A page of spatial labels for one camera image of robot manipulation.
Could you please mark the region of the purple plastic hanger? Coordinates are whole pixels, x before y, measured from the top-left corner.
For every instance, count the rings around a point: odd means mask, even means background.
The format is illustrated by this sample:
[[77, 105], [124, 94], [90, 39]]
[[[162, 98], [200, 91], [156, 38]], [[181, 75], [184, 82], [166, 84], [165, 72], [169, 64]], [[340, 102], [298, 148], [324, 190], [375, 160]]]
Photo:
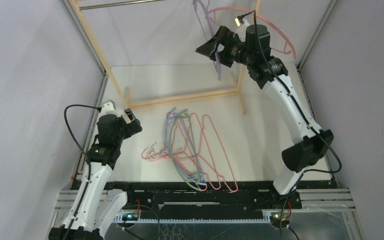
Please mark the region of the purple plastic hanger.
[[[198, 23], [199, 23], [199, 25], [201, 27], [203, 36], [204, 36], [206, 41], [208, 41], [210, 39], [210, 37], [213, 37], [215, 35], [214, 28], [213, 28], [213, 23], [210, 20], [210, 16], [209, 16], [209, 13], [208, 13], [209, 4], [210, 4], [210, 1], [208, 1], [207, 5], [205, 5], [202, 0], [193, 0], [192, 1], [192, 5], [193, 5], [193, 9], [194, 9], [195, 15], [197, 17]], [[204, 19], [206, 20], [206, 23], [207, 23], [207, 26], [208, 26], [207, 27], [208, 30], [205, 30], [205, 28], [203, 27], [203, 24], [201, 22], [201, 18], [200, 18], [199, 14], [198, 14], [198, 6], [200, 6], [202, 8], [202, 12], [204, 14]], [[219, 58], [219, 52], [217, 51], [217, 49], [215, 50], [214, 57], [215, 57], [215, 60], [213, 60], [213, 66], [214, 66], [214, 69], [215, 69], [215, 71], [217, 73], [218, 81], [221, 81], [221, 79], [222, 79], [221, 63], [220, 63], [220, 58]]]

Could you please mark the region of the blue plastic hanger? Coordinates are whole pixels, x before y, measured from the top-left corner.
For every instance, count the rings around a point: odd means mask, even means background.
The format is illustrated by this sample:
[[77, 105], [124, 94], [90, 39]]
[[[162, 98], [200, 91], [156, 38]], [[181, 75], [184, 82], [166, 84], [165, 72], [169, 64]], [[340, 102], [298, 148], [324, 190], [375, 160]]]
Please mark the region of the blue plastic hanger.
[[[190, 155], [186, 159], [195, 164], [196, 173], [188, 173], [187, 169], [179, 163], [180, 156], [185, 152], [183, 150], [174, 151], [176, 127], [180, 127], [180, 132], [185, 134], [185, 147], [190, 151]], [[206, 187], [207, 183], [203, 167], [198, 159], [191, 116], [187, 109], [177, 112], [177, 108], [174, 107], [168, 112], [164, 126], [164, 148], [181, 179], [192, 189], [203, 192], [202, 187]]]

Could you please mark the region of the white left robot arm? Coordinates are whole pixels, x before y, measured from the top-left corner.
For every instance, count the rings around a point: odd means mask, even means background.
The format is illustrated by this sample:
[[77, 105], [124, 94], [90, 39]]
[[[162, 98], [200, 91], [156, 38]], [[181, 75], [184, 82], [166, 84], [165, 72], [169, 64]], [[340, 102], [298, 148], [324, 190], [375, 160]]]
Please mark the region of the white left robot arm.
[[141, 132], [141, 123], [129, 108], [124, 111], [129, 123], [113, 106], [97, 110], [102, 115], [97, 122], [97, 134], [84, 154], [85, 175], [67, 217], [59, 227], [51, 228], [50, 240], [103, 240], [119, 210], [136, 203], [136, 194], [128, 189], [109, 191], [103, 204], [100, 199], [121, 155], [123, 141]]

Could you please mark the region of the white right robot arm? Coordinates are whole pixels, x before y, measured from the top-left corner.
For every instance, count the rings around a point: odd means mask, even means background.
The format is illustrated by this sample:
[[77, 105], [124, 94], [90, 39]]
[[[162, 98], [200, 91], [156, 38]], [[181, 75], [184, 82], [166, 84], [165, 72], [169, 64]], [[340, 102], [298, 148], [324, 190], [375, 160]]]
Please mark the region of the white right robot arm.
[[271, 35], [262, 24], [247, 26], [244, 40], [221, 26], [195, 51], [227, 67], [234, 62], [246, 66], [250, 78], [278, 108], [293, 143], [281, 152], [284, 166], [273, 181], [274, 191], [269, 194], [269, 203], [282, 208], [303, 174], [326, 155], [334, 135], [331, 130], [322, 129], [302, 106], [284, 63], [271, 55], [270, 40]]

